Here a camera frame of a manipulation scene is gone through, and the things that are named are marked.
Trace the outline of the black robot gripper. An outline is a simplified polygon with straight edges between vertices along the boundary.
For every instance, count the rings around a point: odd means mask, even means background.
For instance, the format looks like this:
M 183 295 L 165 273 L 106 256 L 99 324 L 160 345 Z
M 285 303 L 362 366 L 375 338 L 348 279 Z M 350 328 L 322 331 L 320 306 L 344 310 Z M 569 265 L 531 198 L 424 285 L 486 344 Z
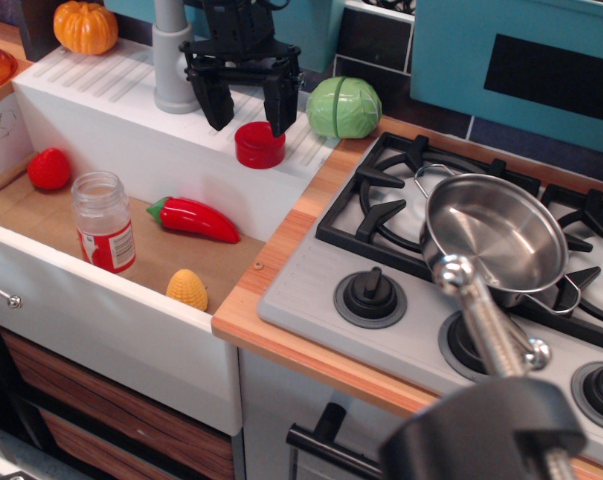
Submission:
M 221 131 L 234 118 L 228 84 L 263 85 L 264 109 L 274 137 L 296 121 L 302 74 L 300 49 L 275 39 L 273 13 L 287 5 L 269 1 L 196 1 L 208 27 L 206 40 L 180 51 L 209 125 Z

